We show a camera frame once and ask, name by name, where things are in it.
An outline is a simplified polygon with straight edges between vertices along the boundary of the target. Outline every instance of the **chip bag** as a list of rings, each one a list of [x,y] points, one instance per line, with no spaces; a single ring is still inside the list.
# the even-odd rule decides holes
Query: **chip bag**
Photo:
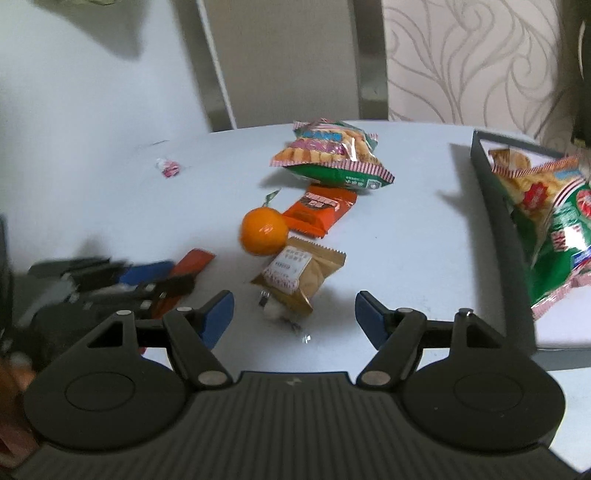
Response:
[[[490,154],[514,207],[511,218],[529,263],[537,319],[591,267],[591,189],[576,157],[531,168],[524,155]]]
[[[335,187],[378,189],[394,181],[374,156],[375,134],[325,119],[296,122],[294,133],[296,140],[273,157],[271,166]]]

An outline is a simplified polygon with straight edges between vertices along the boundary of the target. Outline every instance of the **mandarin orange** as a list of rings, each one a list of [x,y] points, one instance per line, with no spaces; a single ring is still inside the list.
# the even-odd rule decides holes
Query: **mandarin orange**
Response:
[[[252,255],[278,254],[285,246],[289,229],[283,215],[263,206],[248,212],[240,228],[240,243]]]

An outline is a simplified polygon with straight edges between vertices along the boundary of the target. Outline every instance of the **orange candy wrapper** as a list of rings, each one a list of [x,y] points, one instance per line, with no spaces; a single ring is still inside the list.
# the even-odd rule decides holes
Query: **orange candy wrapper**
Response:
[[[351,190],[310,185],[283,217],[290,230],[322,238],[356,201]]]

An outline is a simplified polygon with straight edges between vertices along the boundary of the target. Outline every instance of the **brown snack packet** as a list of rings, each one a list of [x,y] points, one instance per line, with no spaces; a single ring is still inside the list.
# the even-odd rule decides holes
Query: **brown snack packet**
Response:
[[[344,253],[292,236],[251,283],[266,288],[295,312],[308,315],[312,313],[311,297],[345,264],[345,258]]]

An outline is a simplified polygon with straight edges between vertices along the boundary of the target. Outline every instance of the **blue gripper pad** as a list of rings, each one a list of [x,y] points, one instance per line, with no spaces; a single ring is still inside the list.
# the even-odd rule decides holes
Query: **blue gripper pad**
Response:
[[[134,265],[129,267],[125,273],[119,277],[119,283],[127,285],[138,285],[152,280],[160,280],[168,277],[170,271],[174,268],[172,260],[164,260],[145,265]]]
[[[203,315],[203,328],[199,337],[211,350],[230,325],[234,315],[234,295],[228,290],[221,291],[201,307],[199,313]]]
[[[355,297],[355,319],[376,350],[388,340],[385,327],[388,309],[368,292],[360,291]]]

